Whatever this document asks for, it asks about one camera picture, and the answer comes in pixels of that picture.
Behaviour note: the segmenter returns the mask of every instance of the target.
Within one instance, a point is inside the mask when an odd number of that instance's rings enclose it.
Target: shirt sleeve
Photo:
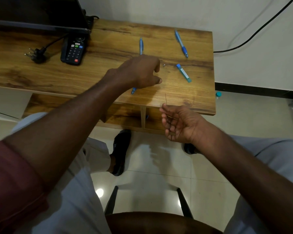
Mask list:
[[[0,141],[0,232],[13,232],[47,210],[41,177],[18,153]]]

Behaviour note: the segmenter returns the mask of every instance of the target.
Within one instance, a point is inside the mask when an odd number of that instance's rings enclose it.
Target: computer monitor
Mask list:
[[[78,0],[0,0],[0,26],[90,33]]]

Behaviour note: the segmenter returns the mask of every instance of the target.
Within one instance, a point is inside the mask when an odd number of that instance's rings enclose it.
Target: black cable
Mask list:
[[[273,18],[271,18],[268,22],[266,22],[262,27],[260,27],[259,30],[257,30],[248,40],[246,40],[244,43],[242,43],[241,45],[235,47],[235,48],[231,48],[228,50],[223,50],[223,51],[214,51],[214,53],[220,53],[220,52],[229,52],[235,49],[238,49],[240,47],[242,47],[243,45],[245,45],[246,43],[248,43],[252,38],[254,38],[255,35],[257,35],[259,33],[259,31],[261,31],[263,28],[266,27],[266,25],[268,25],[271,21],[273,21],[278,15],[280,15],[291,3],[293,2],[293,0],[289,1],[288,4],[285,5],[285,7],[283,7],[281,9],[281,11],[279,11]]]
[[[58,39],[55,39],[54,41],[52,41],[52,42],[49,43],[48,45],[44,46],[43,48],[46,49],[47,47],[51,46],[52,44],[54,44],[54,43],[58,42],[59,40],[65,38],[67,35],[68,35],[68,34],[66,34],[66,35],[64,35],[64,36],[62,36],[62,37],[60,37],[60,38],[58,38]]]

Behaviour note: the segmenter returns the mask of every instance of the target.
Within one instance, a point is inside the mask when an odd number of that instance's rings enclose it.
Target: blue pen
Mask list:
[[[143,41],[142,38],[140,38],[140,55],[143,54]],[[133,88],[133,90],[131,91],[131,95],[133,95],[133,93],[137,90],[137,88]]]
[[[183,45],[183,43],[181,41],[181,38],[180,38],[180,35],[176,30],[175,30],[175,36],[176,36],[176,39],[177,39],[178,43],[180,43],[180,46],[181,46],[183,54],[186,56],[186,58],[189,58],[188,52],[186,50],[186,47]]]

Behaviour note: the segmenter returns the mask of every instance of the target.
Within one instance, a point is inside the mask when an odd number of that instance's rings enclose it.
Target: white wall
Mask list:
[[[79,0],[87,15],[213,32],[214,50],[247,40],[289,0]],[[215,54],[215,81],[293,90],[293,3],[249,44]]]

